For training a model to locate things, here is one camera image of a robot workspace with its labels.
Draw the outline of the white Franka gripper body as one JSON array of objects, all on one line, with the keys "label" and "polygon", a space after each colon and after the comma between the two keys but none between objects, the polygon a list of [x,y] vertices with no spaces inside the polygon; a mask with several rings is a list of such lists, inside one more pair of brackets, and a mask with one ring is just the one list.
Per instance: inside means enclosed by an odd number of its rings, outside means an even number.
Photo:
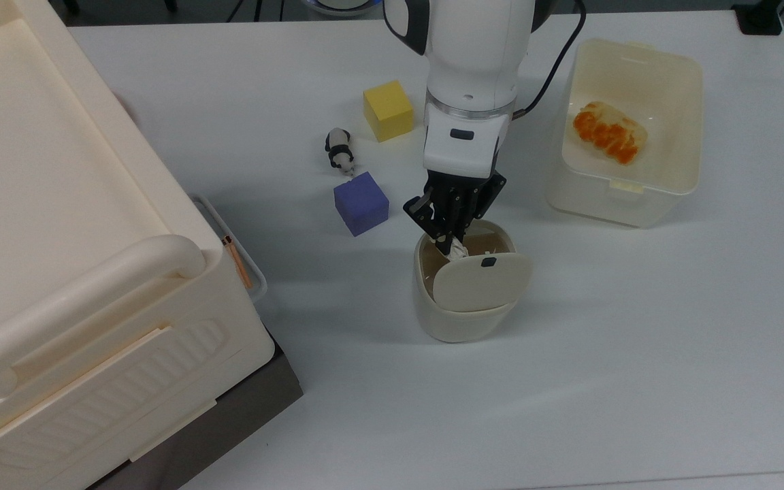
[{"label": "white Franka gripper body", "polygon": [[447,176],[489,179],[510,121],[509,114],[473,120],[427,110],[423,167]]}]

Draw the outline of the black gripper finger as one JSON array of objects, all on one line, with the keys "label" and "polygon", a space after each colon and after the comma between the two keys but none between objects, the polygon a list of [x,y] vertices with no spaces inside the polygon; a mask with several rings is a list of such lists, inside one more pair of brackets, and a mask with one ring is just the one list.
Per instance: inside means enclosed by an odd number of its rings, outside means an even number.
[{"label": "black gripper finger", "polygon": [[507,179],[495,171],[488,180],[463,193],[458,199],[458,214],[454,220],[453,235],[466,236],[474,219],[482,219],[507,183]]},{"label": "black gripper finger", "polygon": [[449,255],[453,248],[453,224],[449,220],[451,202],[455,200],[455,185],[451,176],[428,171],[423,195],[408,199],[402,210],[435,243],[441,255]]}]

